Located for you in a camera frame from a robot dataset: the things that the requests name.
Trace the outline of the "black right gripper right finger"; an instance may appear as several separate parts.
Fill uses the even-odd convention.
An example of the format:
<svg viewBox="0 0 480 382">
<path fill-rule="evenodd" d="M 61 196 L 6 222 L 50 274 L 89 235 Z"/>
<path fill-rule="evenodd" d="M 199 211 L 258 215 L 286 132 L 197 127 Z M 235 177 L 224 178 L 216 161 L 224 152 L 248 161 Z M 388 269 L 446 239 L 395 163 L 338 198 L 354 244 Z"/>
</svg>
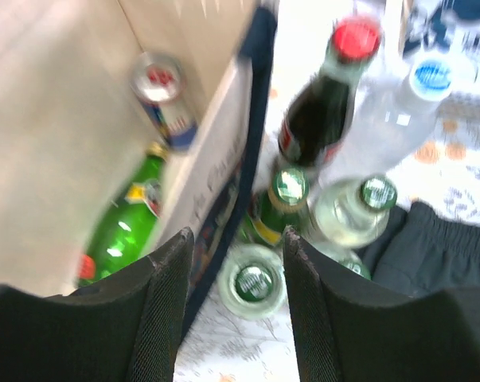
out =
<svg viewBox="0 0 480 382">
<path fill-rule="evenodd" d="M 283 265 L 300 380 L 480 381 L 480 288 L 399 294 L 293 228 Z"/>
</svg>

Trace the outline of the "clear chang bottle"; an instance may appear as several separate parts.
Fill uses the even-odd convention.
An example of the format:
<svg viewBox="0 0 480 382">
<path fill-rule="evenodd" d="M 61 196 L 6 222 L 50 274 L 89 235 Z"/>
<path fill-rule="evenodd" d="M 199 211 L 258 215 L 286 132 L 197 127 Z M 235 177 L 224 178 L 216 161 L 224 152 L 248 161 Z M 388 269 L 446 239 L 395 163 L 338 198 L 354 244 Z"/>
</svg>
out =
<svg viewBox="0 0 480 382">
<path fill-rule="evenodd" d="M 269 318 L 287 297 L 283 261 L 260 244 L 232 246 L 217 276 L 217 289 L 236 316 L 250 321 Z"/>
<path fill-rule="evenodd" d="M 369 269 L 353 251 L 346 251 L 345 254 L 338 256 L 337 261 L 343 267 L 350 269 L 361 277 L 368 280 L 371 279 L 371 273 Z"/>
<path fill-rule="evenodd" d="M 325 187 L 314 202 L 306 238 L 362 248 L 386 229 L 396 201 L 396 187 L 384 175 L 337 181 Z"/>
</svg>

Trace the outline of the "clear Chang bottle back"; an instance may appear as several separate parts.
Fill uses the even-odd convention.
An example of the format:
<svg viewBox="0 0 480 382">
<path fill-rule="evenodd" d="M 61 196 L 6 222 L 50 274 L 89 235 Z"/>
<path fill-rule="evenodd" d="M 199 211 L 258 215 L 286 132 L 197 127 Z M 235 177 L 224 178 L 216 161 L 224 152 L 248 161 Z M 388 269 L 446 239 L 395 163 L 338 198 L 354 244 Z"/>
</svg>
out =
<svg viewBox="0 0 480 382">
<path fill-rule="evenodd" d="M 353 251 L 346 251 L 345 254 L 338 256 L 337 261 L 343 267 L 350 269 L 361 277 L 368 280 L 371 279 L 371 273 L 369 269 Z"/>
</svg>

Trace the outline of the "beige canvas tote bag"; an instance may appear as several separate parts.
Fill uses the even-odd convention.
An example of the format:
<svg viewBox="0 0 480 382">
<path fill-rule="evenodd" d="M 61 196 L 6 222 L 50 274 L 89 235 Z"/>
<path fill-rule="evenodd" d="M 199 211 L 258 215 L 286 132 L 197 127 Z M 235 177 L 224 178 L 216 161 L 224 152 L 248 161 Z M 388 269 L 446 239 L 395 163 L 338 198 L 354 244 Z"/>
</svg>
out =
<svg viewBox="0 0 480 382">
<path fill-rule="evenodd" d="M 0 283 L 63 294 L 92 225 L 157 132 L 128 83 L 175 55 L 204 116 L 255 1 L 0 1 Z"/>
</svg>

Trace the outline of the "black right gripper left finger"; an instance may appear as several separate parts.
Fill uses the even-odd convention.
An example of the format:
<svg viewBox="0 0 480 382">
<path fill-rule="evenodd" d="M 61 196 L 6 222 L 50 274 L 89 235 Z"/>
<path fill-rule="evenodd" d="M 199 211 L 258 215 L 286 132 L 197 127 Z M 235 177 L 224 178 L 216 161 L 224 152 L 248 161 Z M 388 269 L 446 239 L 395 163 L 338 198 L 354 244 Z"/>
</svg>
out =
<svg viewBox="0 0 480 382">
<path fill-rule="evenodd" d="M 170 381 L 193 233 L 67 296 L 0 284 L 0 381 Z"/>
</svg>

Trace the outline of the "Pocari Sweat plastic bottle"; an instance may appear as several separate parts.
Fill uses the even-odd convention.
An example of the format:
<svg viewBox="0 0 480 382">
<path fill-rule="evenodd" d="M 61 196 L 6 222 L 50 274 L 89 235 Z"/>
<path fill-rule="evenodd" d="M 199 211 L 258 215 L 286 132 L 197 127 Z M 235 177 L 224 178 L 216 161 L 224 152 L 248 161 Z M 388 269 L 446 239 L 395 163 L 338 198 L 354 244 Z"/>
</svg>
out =
<svg viewBox="0 0 480 382">
<path fill-rule="evenodd" d="M 423 56 L 399 83 L 368 92 L 319 183 L 386 173 L 418 150 L 434 131 L 438 107 L 450 95 L 454 79 L 448 59 Z"/>
</svg>

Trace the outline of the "dark cola bottle red cap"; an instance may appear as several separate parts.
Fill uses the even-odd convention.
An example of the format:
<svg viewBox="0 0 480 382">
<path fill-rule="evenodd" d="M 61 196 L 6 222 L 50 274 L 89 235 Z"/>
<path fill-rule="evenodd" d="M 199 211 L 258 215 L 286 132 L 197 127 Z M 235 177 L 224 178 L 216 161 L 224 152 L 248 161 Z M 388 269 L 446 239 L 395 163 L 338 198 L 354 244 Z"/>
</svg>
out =
<svg viewBox="0 0 480 382">
<path fill-rule="evenodd" d="M 278 144 L 287 162 L 319 168 L 336 154 L 352 121 L 357 86 L 381 39 L 380 23 L 368 16 L 335 24 L 320 69 L 284 117 Z"/>
</svg>

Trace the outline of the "green Perrier bottle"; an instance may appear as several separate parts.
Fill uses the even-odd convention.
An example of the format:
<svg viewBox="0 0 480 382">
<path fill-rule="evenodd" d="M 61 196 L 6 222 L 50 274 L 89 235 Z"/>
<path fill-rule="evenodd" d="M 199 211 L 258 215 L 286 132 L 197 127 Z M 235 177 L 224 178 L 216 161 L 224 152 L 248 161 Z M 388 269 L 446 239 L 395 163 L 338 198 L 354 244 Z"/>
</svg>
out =
<svg viewBox="0 0 480 382">
<path fill-rule="evenodd" d="M 309 221 L 310 183 L 297 167 L 275 173 L 271 184 L 254 194 L 240 228 L 240 240 L 275 248 L 287 226 L 300 231 Z"/>
<path fill-rule="evenodd" d="M 162 174 L 169 151 L 154 142 L 133 177 L 101 217 L 81 257 L 77 286 L 120 271 L 143 253 L 162 210 Z"/>
</svg>

